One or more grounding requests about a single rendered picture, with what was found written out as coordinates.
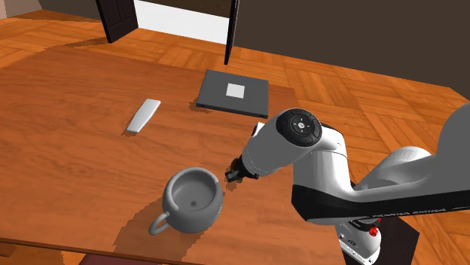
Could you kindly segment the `dark wooden door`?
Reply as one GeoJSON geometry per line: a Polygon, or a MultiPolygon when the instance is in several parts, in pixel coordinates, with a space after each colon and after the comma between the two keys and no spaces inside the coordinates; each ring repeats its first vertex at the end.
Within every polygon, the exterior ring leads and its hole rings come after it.
{"type": "Polygon", "coordinates": [[[108,43],[138,29],[134,0],[96,0],[108,43]]]}

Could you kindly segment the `grey flat square box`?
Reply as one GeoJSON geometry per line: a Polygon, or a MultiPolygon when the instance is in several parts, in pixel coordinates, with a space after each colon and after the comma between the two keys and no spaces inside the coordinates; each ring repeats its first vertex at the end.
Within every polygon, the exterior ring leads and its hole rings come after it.
{"type": "Polygon", "coordinates": [[[207,70],[196,106],[251,117],[268,118],[269,82],[207,70]]]}

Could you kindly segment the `grey round mug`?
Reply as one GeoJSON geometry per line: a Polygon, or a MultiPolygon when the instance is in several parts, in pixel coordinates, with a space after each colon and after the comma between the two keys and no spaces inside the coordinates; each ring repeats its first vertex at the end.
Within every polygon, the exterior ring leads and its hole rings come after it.
{"type": "Polygon", "coordinates": [[[148,228],[157,235],[167,227],[181,233],[199,233],[211,227],[221,213],[223,194],[218,178],[200,167],[183,169],[167,182],[163,213],[148,228]]]}

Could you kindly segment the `white remote control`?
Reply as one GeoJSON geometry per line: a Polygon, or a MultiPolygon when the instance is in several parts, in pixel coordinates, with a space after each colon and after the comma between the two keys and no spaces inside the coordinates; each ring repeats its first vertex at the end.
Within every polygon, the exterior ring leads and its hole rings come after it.
{"type": "Polygon", "coordinates": [[[153,117],[160,104],[160,100],[146,99],[133,115],[133,118],[127,126],[127,132],[139,133],[146,123],[153,117]]]}

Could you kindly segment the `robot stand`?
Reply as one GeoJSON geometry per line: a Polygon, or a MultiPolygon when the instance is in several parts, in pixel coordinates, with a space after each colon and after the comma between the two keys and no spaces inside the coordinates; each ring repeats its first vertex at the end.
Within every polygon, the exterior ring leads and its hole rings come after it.
{"type": "Polygon", "coordinates": [[[336,227],[346,265],[412,265],[420,233],[398,217],[336,227]]]}

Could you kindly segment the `dark door frame post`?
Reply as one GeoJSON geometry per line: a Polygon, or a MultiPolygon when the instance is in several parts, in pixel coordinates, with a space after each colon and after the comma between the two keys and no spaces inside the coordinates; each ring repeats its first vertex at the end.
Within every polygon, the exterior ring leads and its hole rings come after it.
{"type": "Polygon", "coordinates": [[[227,29],[227,41],[224,53],[224,64],[227,65],[230,59],[230,52],[233,47],[235,32],[237,27],[237,15],[240,6],[240,0],[231,0],[230,3],[230,16],[227,29]]]}

